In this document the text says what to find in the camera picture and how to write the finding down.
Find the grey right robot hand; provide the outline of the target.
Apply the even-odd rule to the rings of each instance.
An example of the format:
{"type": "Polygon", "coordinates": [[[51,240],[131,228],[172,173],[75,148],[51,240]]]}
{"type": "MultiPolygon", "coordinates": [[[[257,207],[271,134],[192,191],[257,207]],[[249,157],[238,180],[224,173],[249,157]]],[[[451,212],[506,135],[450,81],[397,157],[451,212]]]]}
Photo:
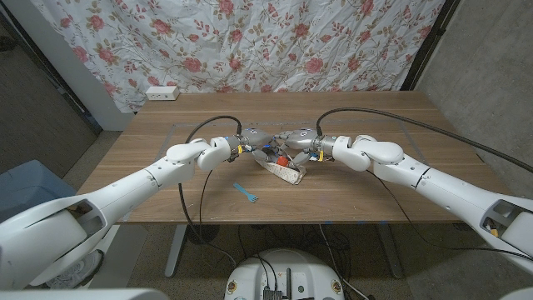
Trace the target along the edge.
{"type": "Polygon", "coordinates": [[[316,153],[320,147],[323,136],[311,128],[301,128],[292,131],[284,131],[274,136],[282,150],[292,149],[300,152],[290,159],[288,166],[290,168],[299,168],[307,163],[313,153],[316,153]]]}

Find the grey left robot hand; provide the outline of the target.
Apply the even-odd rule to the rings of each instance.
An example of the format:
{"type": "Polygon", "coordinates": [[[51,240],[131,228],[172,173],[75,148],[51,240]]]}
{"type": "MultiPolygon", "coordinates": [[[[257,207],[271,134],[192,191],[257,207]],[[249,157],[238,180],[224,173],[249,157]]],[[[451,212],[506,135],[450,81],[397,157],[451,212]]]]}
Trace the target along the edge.
{"type": "Polygon", "coordinates": [[[283,167],[289,164],[275,138],[259,128],[246,128],[241,133],[254,159],[261,163],[276,163],[283,167]]]}

